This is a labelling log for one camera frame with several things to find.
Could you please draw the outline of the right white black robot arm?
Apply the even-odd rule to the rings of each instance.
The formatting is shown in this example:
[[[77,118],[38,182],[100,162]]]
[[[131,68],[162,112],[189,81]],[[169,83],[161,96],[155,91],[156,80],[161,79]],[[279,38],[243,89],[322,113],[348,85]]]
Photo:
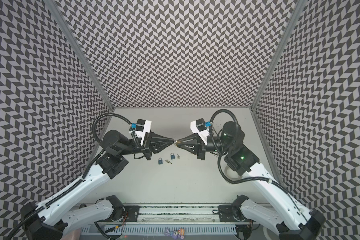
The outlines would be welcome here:
[[[233,112],[217,110],[208,122],[204,119],[191,122],[191,130],[192,135],[176,141],[178,148],[201,160],[206,153],[217,155],[218,171],[227,183],[253,183],[273,207],[271,211],[247,196],[239,196],[232,204],[238,221],[253,220],[281,240],[318,237],[326,221],[324,214],[305,207],[270,175],[260,159],[244,145],[245,134]]]

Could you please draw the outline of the blue padlock with keys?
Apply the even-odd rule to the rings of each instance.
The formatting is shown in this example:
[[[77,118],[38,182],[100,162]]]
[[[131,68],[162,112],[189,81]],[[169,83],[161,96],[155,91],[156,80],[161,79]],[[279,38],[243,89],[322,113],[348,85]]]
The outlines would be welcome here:
[[[172,164],[169,160],[163,160],[162,158],[158,159],[158,164],[163,165],[164,163]]]

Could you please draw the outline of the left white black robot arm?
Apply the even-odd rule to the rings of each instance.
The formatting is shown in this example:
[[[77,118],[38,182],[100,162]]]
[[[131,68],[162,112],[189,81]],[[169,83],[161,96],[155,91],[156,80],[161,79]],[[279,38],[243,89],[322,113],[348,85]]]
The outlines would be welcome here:
[[[128,139],[116,130],[108,131],[99,138],[96,127],[106,117],[123,120],[129,126]],[[60,240],[71,231],[88,223],[110,218],[114,212],[123,208],[116,196],[109,196],[98,204],[72,211],[79,201],[96,188],[116,177],[129,163],[126,155],[142,154],[151,160],[157,154],[174,144],[171,138],[163,137],[151,131],[152,123],[139,119],[132,123],[126,117],[116,113],[105,113],[93,121],[91,131],[102,151],[89,161],[84,172],[61,191],[37,204],[28,203],[21,208],[21,221],[7,236],[11,240],[23,229],[29,240]]]

